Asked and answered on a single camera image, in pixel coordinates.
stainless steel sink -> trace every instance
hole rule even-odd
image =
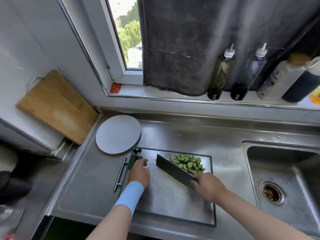
[[[257,205],[310,236],[320,237],[317,148],[243,143]]]

clear cutting board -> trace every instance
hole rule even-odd
[[[200,157],[201,164],[205,168],[204,172],[212,173],[210,156],[142,148],[141,153],[138,153],[137,156],[148,159],[147,168],[150,171],[150,183],[143,192],[136,211],[216,227],[215,205],[206,202],[197,192],[189,189],[156,166],[157,154],[168,159],[168,154],[174,158],[176,153]],[[127,185],[128,176],[129,172],[126,171],[122,185]]]

green foliage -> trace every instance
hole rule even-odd
[[[139,11],[138,11],[138,3],[135,2],[132,9],[128,11],[127,15],[123,17],[122,20],[122,26],[125,27],[128,23],[132,21],[138,21],[139,22]]]
[[[124,28],[118,30],[118,36],[124,58],[128,63],[128,50],[135,47],[141,42],[140,23],[137,20],[133,20],[128,23]]]

yellow bottle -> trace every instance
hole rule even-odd
[[[310,101],[314,102],[315,104],[320,104],[320,86],[317,87],[309,97]]]

white bottle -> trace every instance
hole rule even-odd
[[[307,55],[301,53],[290,54],[289,58],[281,61],[259,87],[258,97],[264,101],[280,99],[306,70],[305,65],[309,61],[310,57]]]

